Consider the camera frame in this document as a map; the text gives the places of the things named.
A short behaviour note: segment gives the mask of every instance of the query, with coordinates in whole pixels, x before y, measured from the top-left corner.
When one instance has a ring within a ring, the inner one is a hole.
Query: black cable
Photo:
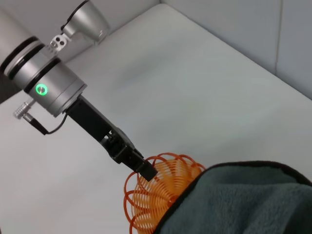
[[[56,129],[54,129],[54,130],[48,132],[47,134],[50,135],[50,134],[55,133],[56,131],[58,131],[58,130],[63,126],[63,124],[65,123],[65,120],[66,120],[67,116],[68,116],[68,115],[65,114],[65,116],[64,116],[62,122],[60,123],[60,125],[59,125]]]
[[[63,126],[63,124],[64,124],[64,122],[65,122],[67,116],[68,116],[68,115],[65,114],[65,116],[64,116],[62,122],[60,123],[60,125],[59,125],[56,129],[54,129],[54,130],[52,130],[52,131],[50,131],[50,132],[49,132],[48,130],[46,130],[46,128],[43,127],[43,125],[42,125],[41,123],[39,123],[39,121],[36,120],[35,118],[33,118],[29,123],[30,123],[34,128],[36,128],[39,132],[41,132],[43,135],[46,135],[46,134],[50,135],[50,134],[52,134],[52,133],[55,133],[57,130],[59,130],[59,129]]]

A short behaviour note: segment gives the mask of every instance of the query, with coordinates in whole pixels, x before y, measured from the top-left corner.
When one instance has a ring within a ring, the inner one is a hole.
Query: dark green towel
[[[312,187],[274,162],[216,165],[203,172],[155,234],[312,234]]]

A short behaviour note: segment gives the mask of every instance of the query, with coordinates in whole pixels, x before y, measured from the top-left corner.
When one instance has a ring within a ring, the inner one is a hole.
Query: orange slinky
[[[148,158],[158,174],[148,182],[138,173],[131,173],[124,186],[123,207],[130,222],[130,234],[152,234],[161,218],[205,168],[187,155],[164,153]],[[136,177],[134,190],[127,190],[127,183]]]

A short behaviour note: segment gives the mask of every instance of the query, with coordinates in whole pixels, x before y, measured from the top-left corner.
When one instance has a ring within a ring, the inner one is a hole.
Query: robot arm
[[[105,18],[90,1],[84,1],[73,12],[62,26],[62,34],[54,37],[49,46],[42,44],[2,9],[0,28],[0,73],[31,97],[15,112],[17,118],[23,117],[44,135],[52,133],[28,113],[38,102],[55,117],[61,113],[71,117],[115,162],[124,163],[148,181],[157,174],[128,137],[81,95],[87,85],[56,56],[77,33],[94,44],[108,35]]]

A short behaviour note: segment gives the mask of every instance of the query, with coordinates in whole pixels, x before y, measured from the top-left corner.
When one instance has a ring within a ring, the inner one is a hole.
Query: green indicator light
[[[36,86],[36,92],[39,95],[44,96],[48,93],[48,87],[45,84],[38,84]]]

